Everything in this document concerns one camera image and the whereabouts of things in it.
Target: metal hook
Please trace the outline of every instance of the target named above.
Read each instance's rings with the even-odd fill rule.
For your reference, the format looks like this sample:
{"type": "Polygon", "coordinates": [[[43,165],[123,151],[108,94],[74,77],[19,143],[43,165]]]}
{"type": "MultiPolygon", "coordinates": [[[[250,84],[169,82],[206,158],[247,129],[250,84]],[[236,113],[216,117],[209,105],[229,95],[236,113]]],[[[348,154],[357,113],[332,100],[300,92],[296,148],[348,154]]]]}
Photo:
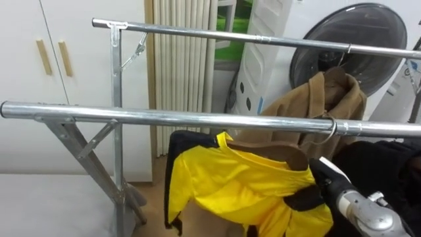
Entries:
{"type": "Polygon", "coordinates": [[[348,50],[347,50],[347,52],[343,52],[343,53],[342,53],[341,60],[339,60],[339,63],[337,64],[337,66],[341,66],[341,63],[342,63],[342,61],[343,61],[343,58],[345,57],[345,54],[349,54],[350,52],[351,52],[351,44],[349,44],[349,45],[348,45],[348,50]]]}
{"type": "Polygon", "coordinates": [[[332,120],[332,131],[330,131],[329,136],[328,136],[325,140],[323,140],[323,141],[321,141],[321,142],[313,142],[313,141],[309,141],[309,142],[306,142],[305,144],[303,144],[303,145],[301,145],[301,146],[304,146],[304,145],[307,145],[307,144],[313,144],[313,145],[323,145],[323,144],[325,144],[326,142],[328,142],[328,141],[330,140],[330,138],[332,138],[332,137],[335,135],[336,130],[337,130],[337,122],[336,122],[336,119],[335,119],[335,118],[333,118],[333,116],[331,116],[331,115],[329,115],[329,114],[327,114],[327,116],[328,116],[328,119],[332,120]]]}

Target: floor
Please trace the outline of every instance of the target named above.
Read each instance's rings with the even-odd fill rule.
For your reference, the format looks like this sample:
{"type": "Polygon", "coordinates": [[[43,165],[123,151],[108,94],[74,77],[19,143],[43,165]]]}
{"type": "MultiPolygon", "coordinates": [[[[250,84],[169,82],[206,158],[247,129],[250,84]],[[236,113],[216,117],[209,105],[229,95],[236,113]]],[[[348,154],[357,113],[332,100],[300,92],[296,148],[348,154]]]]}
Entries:
{"type": "MultiPolygon", "coordinates": [[[[177,237],[176,230],[164,226],[164,170],[165,158],[157,159],[155,185],[134,184],[146,197],[142,207],[147,224],[135,230],[132,237],[177,237]]],[[[234,237],[241,236],[241,227],[233,225],[190,202],[182,213],[183,237],[234,237]]]]}

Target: cabinet door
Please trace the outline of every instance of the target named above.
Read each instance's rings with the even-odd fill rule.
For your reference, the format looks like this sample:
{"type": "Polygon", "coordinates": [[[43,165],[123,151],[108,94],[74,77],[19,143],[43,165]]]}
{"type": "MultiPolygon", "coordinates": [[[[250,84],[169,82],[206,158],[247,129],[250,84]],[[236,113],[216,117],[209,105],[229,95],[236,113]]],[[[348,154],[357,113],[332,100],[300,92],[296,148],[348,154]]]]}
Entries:
{"type": "MultiPolygon", "coordinates": [[[[67,103],[39,1],[3,0],[0,9],[0,101],[67,103]]],[[[0,118],[0,131],[0,172],[60,172],[55,165],[77,163],[41,123],[0,118]]]]}
{"type": "MultiPolygon", "coordinates": [[[[140,0],[64,1],[41,0],[70,104],[111,106],[110,30],[94,28],[92,18],[144,22],[145,9],[140,0]],[[72,76],[66,75],[59,42],[65,42],[72,76]]],[[[122,33],[122,60],[129,58],[142,33],[122,33]]],[[[123,72],[123,107],[147,109],[146,52],[123,72]]],[[[103,124],[80,124],[91,138],[103,124]]],[[[131,181],[151,180],[149,126],[124,125],[124,173],[131,181]]],[[[108,171],[113,167],[112,135],[102,141],[96,152],[108,171]]]]}

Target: wooden handle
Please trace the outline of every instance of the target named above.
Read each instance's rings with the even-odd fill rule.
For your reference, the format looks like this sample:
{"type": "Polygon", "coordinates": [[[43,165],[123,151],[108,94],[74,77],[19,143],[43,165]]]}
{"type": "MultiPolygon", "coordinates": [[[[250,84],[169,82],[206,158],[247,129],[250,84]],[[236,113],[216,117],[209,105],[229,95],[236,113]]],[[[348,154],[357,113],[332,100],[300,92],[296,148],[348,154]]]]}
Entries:
{"type": "Polygon", "coordinates": [[[44,70],[47,75],[53,75],[51,70],[50,60],[48,59],[47,50],[45,50],[44,41],[41,39],[37,40],[37,46],[39,55],[41,56],[42,64],[44,65],[44,70]]]}
{"type": "Polygon", "coordinates": [[[64,69],[66,70],[66,75],[73,76],[72,65],[70,64],[70,59],[68,56],[66,43],[64,41],[60,41],[59,47],[60,47],[61,57],[63,59],[64,69]]]}

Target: black garment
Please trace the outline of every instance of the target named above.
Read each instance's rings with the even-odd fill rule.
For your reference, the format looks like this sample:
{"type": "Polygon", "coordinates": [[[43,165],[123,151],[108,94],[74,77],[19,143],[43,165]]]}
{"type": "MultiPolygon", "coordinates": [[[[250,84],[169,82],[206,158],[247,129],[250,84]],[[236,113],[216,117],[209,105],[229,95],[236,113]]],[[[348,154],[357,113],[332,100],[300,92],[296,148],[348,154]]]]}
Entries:
{"type": "MultiPolygon", "coordinates": [[[[332,162],[368,196],[380,191],[416,236],[421,236],[421,172],[408,160],[421,149],[398,142],[355,142],[344,147],[332,162]]],[[[326,236],[360,236],[355,227],[332,209],[334,226],[326,236]]]]}

